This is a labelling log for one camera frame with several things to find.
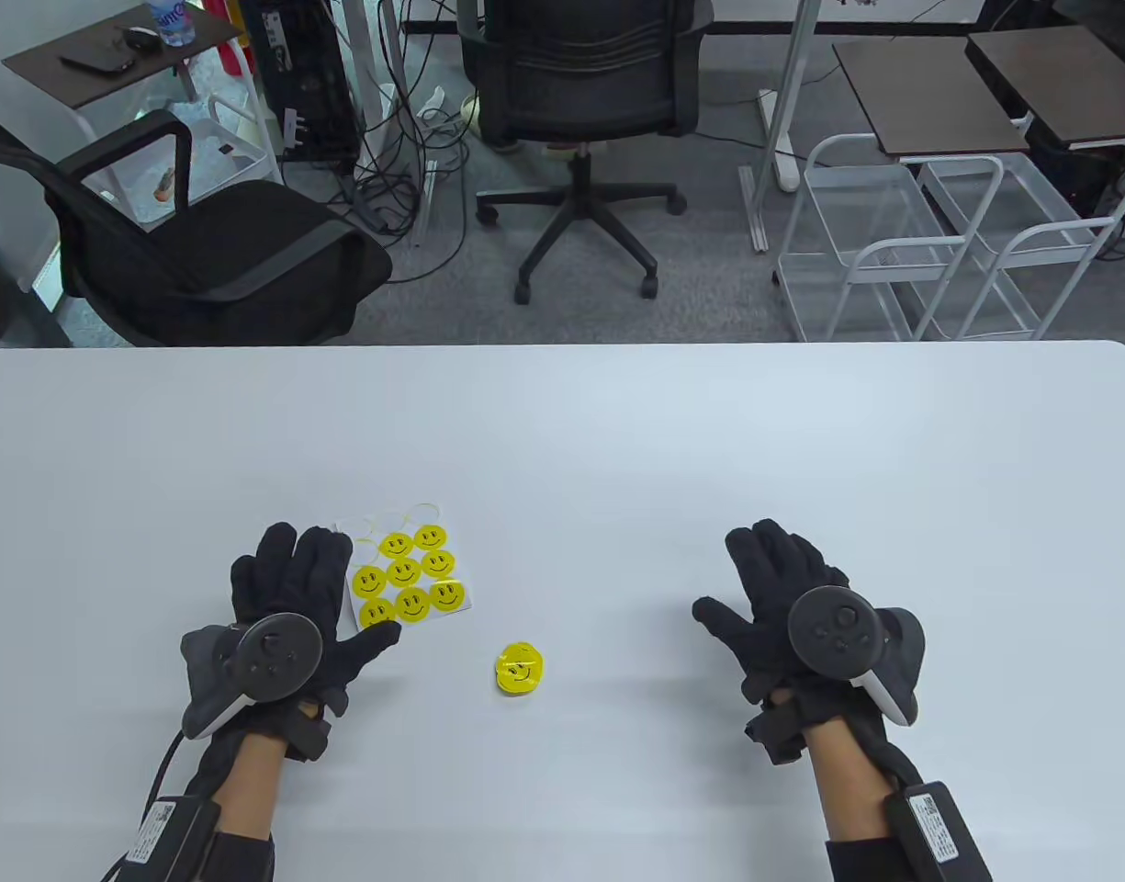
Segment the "person's right hand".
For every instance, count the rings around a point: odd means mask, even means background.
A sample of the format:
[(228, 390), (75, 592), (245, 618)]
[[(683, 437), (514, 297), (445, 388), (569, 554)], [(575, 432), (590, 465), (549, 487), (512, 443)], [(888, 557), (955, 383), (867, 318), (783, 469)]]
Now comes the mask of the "person's right hand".
[(724, 544), (749, 601), (750, 616), (710, 596), (693, 602), (692, 616), (734, 654), (742, 668), (742, 696), (759, 705), (808, 675), (790, 641), (790, 610), (809, 591), (822, 585), (848, 588), (850, 580), (826, 562), (813, 543), (786, 532), (772, 518), (730, 530)]

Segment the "person's left hand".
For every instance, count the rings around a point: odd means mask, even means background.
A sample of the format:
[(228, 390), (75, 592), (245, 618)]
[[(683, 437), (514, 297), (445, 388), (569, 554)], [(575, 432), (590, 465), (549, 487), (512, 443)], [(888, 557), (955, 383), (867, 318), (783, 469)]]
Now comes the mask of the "person's left hand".
[(318, 667), (298, 692), (303, 705), (323, 706), (338, 718), (349, 705), (349, 684), (366, 664), (399, 642), (400, 624), (382, 620), (352, 638), (338, 634), (343, 614), (345, 572), (354, 544), (326, 526), (298, 533), (280, 522), (266, 529), (256, 551), (231, 567), (231, 600), (238, 623), (295, 613), (314, 622), (322, 652)]

